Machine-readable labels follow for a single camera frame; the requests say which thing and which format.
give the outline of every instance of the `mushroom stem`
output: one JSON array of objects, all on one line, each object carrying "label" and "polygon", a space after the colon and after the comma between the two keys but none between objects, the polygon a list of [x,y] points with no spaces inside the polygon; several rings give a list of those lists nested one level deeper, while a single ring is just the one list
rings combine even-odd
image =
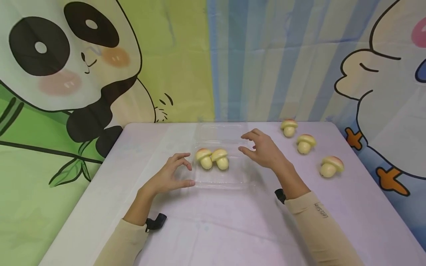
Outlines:
[{"label": "mushroom stem", "polygon": [[295,129],[292,126],[287,126],[286,128],[284,128],[284,136],[286,137],[292,137],[294,136],[295,133]]},{"label": "mushroom stem", "polygon": [[331,163],[325,163],[322,165],[319,173],[326,178],[332,177],[336,173],[336,167]]},{"label": "mushroom stem", "polygon": [[311,145],[305,141],[301,141],[299,142],[299,144],[297,145],[297,150],[301,153],[301,154],[308,154],[309,151],[311,150]]},{"label": "mushroom stem", "polygon": [[219,158],[217,159],[216,164],[217,164],[217,167],[219,167],[219,169],[226,170],[228,169],[228,166],[229,166],[228,158],[226,157]]},{"label": "mushroom stem", "polygon": [[200,164],[206,170],[212,168],[212,165],[213,165],[212,160],[210,159],[210,157],[204,157],[204,158],[202,158],[200,160]]}]

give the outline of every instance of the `orange bird foot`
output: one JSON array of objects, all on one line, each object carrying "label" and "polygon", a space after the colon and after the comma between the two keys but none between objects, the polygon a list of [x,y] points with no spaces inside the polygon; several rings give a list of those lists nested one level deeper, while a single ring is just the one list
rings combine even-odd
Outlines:
[{"label": "orange bird foot", "polygon": [[360,151],[363,147],[360,142],[361,138],[363,137],[361,131],[358,131],[355,134],[350,127],[347,127],[345,128],[345,132],[346,134],[348,134],[348,136],[346,137],[346,141],[349,143],[349,145],[352,148],[355,148],[357,151]]},{"label": "orange bird foot", "polygon": [[379,177],[380,187],[385,191],[395,191],[396,193],[408,197],[410,191],[403,184],[397,181],[397,177],[401,175],[401,171],[392,167],[389,171],[385,171],[382,167],[376,168],[376,174]]}]

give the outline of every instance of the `clear plastic container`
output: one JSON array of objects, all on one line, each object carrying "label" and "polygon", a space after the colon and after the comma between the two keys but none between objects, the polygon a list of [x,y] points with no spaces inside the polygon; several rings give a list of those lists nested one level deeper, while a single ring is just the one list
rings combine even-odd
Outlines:
[{"label": "clear plastic container", "polygon": [[[249,185],[252,162],[238,150],[239,146],[248,146],[248,141],[240,138],[246,132],[246,123],[198,123],[192,150],[192,179],[197,187],[242,189]],[[196,152],[202,148],[212,152],[225,149],[228,152],[228,169],[220,170],[215,162],[209,170],[202,168],[195,159]]]}]

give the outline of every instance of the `panda eye patch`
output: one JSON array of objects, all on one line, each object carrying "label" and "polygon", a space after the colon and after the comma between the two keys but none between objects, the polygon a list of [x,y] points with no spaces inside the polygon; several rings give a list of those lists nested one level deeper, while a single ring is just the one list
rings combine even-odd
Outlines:
[{"label": "panda eye patch", "polygon": [[118,45],[120,40],[114,25],[93,6],[70,2],[63,11],[69,27],[78,38],[110,48]]},{"label": "panda eye patch", "polygon": [[16,62],[34,76],[59,72],[70,53],[62,29],[42,17],[25,17],[18,21],[9,33],[9,46]]}]

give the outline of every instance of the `beige sleeve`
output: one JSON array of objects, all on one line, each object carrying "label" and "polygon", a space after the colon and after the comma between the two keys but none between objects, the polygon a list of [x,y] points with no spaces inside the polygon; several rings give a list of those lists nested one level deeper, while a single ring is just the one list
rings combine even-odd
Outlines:
[{"label": "beige sleeve", "polygon": [[354,247],[313,192],[286,200],[297,227],[320,266],[362,266]]},{"label": "beige sleeve", "polygon": [[147,240],[146,228],[147,225],[137,226],[121,219],[94,266],[133,266]]}]

